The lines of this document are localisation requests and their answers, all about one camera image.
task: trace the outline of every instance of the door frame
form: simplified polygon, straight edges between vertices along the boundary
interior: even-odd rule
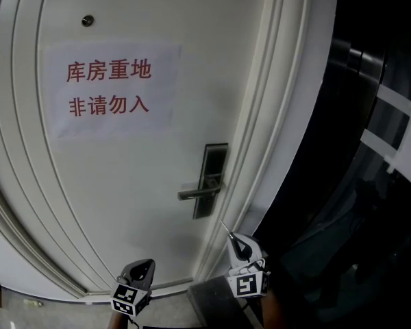
[[[18,4],[19,0],[16,0],[15,9],[19,8]],[[31,11],[35,11],[35,7],[30,6]],[[193,279],[156,290],[155,295],[183,291],[192,281],[208,279],[225,251],[226,234],[221,229],[219,221],[224,220],[229,228],[235,230],[243,220],[286,116],[303,49],[309,8],[310,0],[264,0],[258,40],[242,109],[233,142],[230,144],[223,189],[216,199]],[[13,28],[15,18],[14,16],[14,20],[10,21],[10,25],[14,24]],[[33,15],[31,18],[30,22],[35,26],[39,16]],[[28,43],[27,47],[19,47],[19,50],[22,50],[20,56],[24,54],[31,57],[30,55],[37,54],[34,41],[37,40],[38,27],[30,32],[30,37],[25,36],[24,40],[20,37],[21,39],[17,40],[20,42],[19,46],[22,42]],[[36,79],[35,69],[24,72],[27,79]],[[4,141],[0,142],[0,146],[2,145],[5,147]],[[48,257],[18,222],[1,190],[0,232],[35,269],[74,297],[85,296],[80,300],[88,302],[91,298],[97,301],[99,295],[107,294],[106,291],[88,292]]]
[[[237,230],[269,162],[286,111],[303,51],[310,0],[265,0],[253,64],[234,142],[206,240],[194,272],[210,278],[226,252],[227,233]]]

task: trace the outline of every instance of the tape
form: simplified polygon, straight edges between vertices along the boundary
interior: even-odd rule
[[[376,96],[389,103],[390,105],[396,107],[396,109],[402,111],[404,114],[411,116],[411,101],[406,97],[400,95],[399,93],[396,93],[386,86],[383,86],[382,84],[379,85]]]
[[[389,172],[389,174],[391,174],[395,170],[395,168],[397,166],[397,159],[399,157],[398,153],[402,151],[403,144],[405,142],[406,134],[411,130],[411,101],[409,101],[409,100],[408,100],[408,106],[410,108],[410,113],[408,114],[410,116],[410,120],[408,121],[408,124],[406,126],[406,130],[405,130],[405,134],[403,135],[402,141],[400,142],[399,150],[396,151],[396,154],[393,156],[393,159],[391,159],[390,161],[386,160],[390,164],[389,168],[386,170],[387,172]]]
[[[365,129],[361,135],[361,142],[370,147],[374,152],[384,158],[391,165],[393,158],[396,156],[396,149],[383,141],[369,130]]]

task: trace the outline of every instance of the door lever handle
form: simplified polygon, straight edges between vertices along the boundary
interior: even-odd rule
[[[223,188],[224,163],[228,144],[207,144],[197,190],[180,191],[178,199],[195,200],[193,219],[210,216],[214,200]]]
[[[219,185],[214,178],[204,177],[204,184],[207,186],[205,189],[180,191],[178,193],[178,199],[184,201],[190,199],[201,199],[202,197],[212,197],[221,191],[221,185]]]

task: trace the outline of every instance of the white door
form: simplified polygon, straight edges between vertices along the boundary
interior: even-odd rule
[[[279,110],[286,109],[307,6],[307,0],[295,1],[0,0],[0,188],[39,246],[86,290],[109,289],[126,264],[143,258],[156,261],[154,285],[189,282],[210,252],[221,251],[209,247],[216,221],[234,201],[237,184],[245,187],[238,200],[244,207]],[[82,25],[86,15],[94,17],[89,27]],[[290,37],[279,24],[288,26]],[[56,74],[48,62],[106,62],[108,77],[109,63],[122,58],[119,50],[129,67],[134,55],[146,58],[157,88],[159,77],[175,67],[176,77],[162,85],[162,91],[174,86],[162,110],[167,118],[154,116],[145,126],[139,123],[144,117],[126,120],[119,134],[98,132],[100,118],[91,117],[89,107],[74,124],[68,101],[58,111],[55,102],[52,114],[47,79],[57,76],[66,86],[70,73],[60,66]],[[159,70],[154,66],[162,54],[171,61]],[[271,77],[271,71],[277,74]],[[146,75],[136,78],[145,84]],[[100,86],[109,102],[110,82],[130,81],[105,78]],[[277,82],[282,93],[275,95]],[[161,99],[146,108],[142,88],[142,115],[151,114]],[[91,94],[84,93],[89,106]],[[261,104],[266,112],[259,124]],[[59,121],[77,137],[52,134],[51,117],[61,114]],[[249,156],[252,136],[262,129],[256,123],[266,134]],[[211,217],[193,219],[195,201],[179,201],[177,193],[197,188],[204,147],[213,143],[229,145],[223,190]],[[259,164],[247,162],[247,154]],[[244,165],[253,170],[246,175],[252,179],[238,182]],[[239,212],[233,216],[234,225]]]

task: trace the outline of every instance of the door handle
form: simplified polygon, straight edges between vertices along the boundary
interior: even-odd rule
[[[213,197],[221,191],[221,185],[219,185],[214,178],[204,177],[204,184],[207,186],[205,189],[180,191],[178,193],[178,199],[184,201],[200,199],[202,197]]]
[[[228,144],[208,144],[205,146],[203,165],[197,190],[180,191],[178,199],[195,199],[193,219],[212,214],[216,195],[221,192],[225,158]]]

